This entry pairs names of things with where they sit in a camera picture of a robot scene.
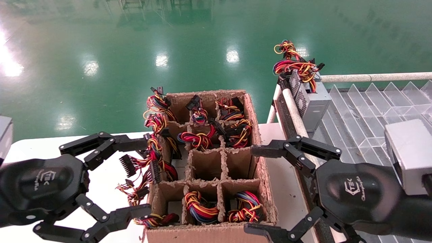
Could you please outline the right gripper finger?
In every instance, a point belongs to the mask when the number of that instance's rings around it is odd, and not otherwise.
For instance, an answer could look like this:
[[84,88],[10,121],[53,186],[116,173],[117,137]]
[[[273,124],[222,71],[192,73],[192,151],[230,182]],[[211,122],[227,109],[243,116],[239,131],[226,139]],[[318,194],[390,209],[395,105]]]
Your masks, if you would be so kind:
[[[269,243],[302,243],[301,238],[321,219],[330,220],[331,214],[321,207],[315,207],[290,231],[277,226],[247,223],[244,225],[244,232],[264,236]],[[345,243],[364,243],[363,238],[352,227],[355,220],[352,223],[342,217],[337,217],[336,220],[344,224],[341,231],[346,237]]]

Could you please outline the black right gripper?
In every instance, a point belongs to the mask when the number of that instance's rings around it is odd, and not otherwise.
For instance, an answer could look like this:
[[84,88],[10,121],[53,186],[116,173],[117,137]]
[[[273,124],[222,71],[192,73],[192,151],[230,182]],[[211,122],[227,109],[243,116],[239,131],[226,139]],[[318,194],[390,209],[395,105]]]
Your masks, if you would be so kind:
[[[321,205],[339,227],[431,241],[431,199],[407,195],[391,167],[343,163],[341,149],[299,135],[250,149],[256,157],[285,158],[306,177],[316,176]],[[306,154],[326,162],[318,168]]]

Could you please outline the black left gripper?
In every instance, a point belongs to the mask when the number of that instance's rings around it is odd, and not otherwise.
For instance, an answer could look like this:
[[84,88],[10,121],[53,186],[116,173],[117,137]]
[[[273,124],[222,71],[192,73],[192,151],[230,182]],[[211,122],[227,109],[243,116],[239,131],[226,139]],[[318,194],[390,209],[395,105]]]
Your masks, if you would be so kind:
[[[59,147],[60,157],[29,159],[1,166],[1,227],[29,225],[40,238],[62,243],[99,243],[109,233],[128,228],[131,220],[151,214],[151,205],[116,209],[109,214],[84,194],[88,192],[88,170],[94,170],[115,152],[147,147],[145,138],[106,132],[82,137]],[[84,158],[76,156],[93,151]],[[87,230],[54,225],[73,213],[78,206],[96,223]]]

